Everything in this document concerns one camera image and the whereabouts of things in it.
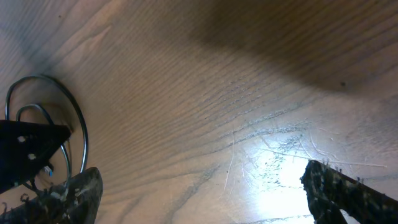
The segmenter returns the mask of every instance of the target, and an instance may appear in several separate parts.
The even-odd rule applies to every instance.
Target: wood surface
[[[75,95],[96,223],[313,223],[299,177],[327,161],[398,199],[398,1],[0,1],[0,96],[44,73]],[[44,103],[82,136],[48,83]],[[0,116],[4,116],[0,106]],[[27,113],[26,120],[42,121]],[[55,176],[66,176],[60,152]],[[0,196],[18,205],[27,189]]]

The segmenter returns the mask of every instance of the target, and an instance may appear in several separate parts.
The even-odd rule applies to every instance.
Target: wood grain
[[[97,223],[312,223],[299,181],[310,157],[398,199],[397,10],[359,0],[4,0],[0,95],[33,73],[75,95],[88,166],[104,180]],[[76,174],[71,106],[31,82],[12,114],[33,101],[74,127]],[[65,178],[62,155],[53,161],[44,185]],[[16,206],[26,191],[0,202]]]

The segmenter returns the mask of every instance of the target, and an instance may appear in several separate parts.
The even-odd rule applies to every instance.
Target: black plastic part
[[[362,224],[398,223],[398,202],[318,161],[301,178],[315,223],[346,223],[340,209]]]
[[[69,137],[67,126],[0,120],[0,194],[34,179]]]
[[[36,198],[0,215],[0,224],[72,223],[92,224],[103,193],[103,181],[96,167],[91,167],[63,184],[45,190]]]

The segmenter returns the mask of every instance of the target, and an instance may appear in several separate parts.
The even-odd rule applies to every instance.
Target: wooden floor
[[[313,223],[309,158],[398,199],[398,1],[0,1],[0,96],[75,95],[97,223]],[[82,136],[68,101],[30,82]],[[4,106],[0,106],[4,116]],[[25,119],[38,119],[34,112]],[[55,176],[66,176],[62,154]],[[0,196],[9,207],[27,189]]]

